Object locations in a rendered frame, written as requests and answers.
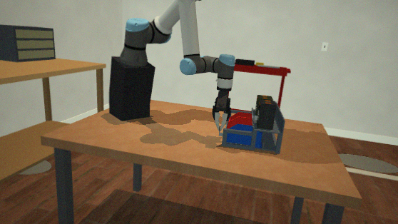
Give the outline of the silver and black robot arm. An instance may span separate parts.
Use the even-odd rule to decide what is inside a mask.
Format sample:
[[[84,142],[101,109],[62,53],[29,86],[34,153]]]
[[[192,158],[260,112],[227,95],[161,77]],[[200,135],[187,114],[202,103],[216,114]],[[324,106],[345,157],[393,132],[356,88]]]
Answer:
[[[217,73],[217,86],[232,88],[235,67],[233,55],[221,54],[219,58],[200,57],[196,1],[201,0],[173,0],[161,16],[155,17],[152,22],[139,18],[127,20],[120,62],[129,66],[146,66],[148,63],[146,44],[168,42],[171,38],[172,27],[180,20],[184,56],[180,62],[180,71],[185,75]],[[227,102],[228,91],[218,91],[216,111],[226,111]]]

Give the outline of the red bin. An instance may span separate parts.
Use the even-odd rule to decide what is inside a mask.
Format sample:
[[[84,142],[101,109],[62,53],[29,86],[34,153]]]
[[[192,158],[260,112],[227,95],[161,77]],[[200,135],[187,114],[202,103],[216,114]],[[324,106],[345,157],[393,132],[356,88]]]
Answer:
[[[228,128],[231,128],[236,124],[252,126],[252,114],[238,112],[235,115],[229,117]]]

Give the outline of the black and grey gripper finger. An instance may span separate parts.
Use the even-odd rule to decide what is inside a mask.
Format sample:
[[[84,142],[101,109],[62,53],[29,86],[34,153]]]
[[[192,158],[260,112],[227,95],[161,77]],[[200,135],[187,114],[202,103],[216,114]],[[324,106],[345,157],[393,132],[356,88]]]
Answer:
[[[217,129],[218,129],[218,131],[219,131],[219,130],[220,130],[220,126],[219,126],[219,117],[220,117],[220,114],[219,114],[218,111],[215,110],[215,106],[213,106],[212,114],[213,114],[213,118],[214,118],[215,124],[216,124],[216,126],[217,126]]]
[[[222,118],[223,118],[223,121],[222,121],[222,126],[220,127],[220,131],[223,129],[223,127],[224,127],[224,125],[226,124],[226,122],[228,121],[228,119],[229,119],[229,117],[230,117],[230,114],[231,114],[231,110],[230,110],[231,108],[229,108],[229,110],[228,111],[226,111],[224,114],[223,114],[223,116],[222,116]]]

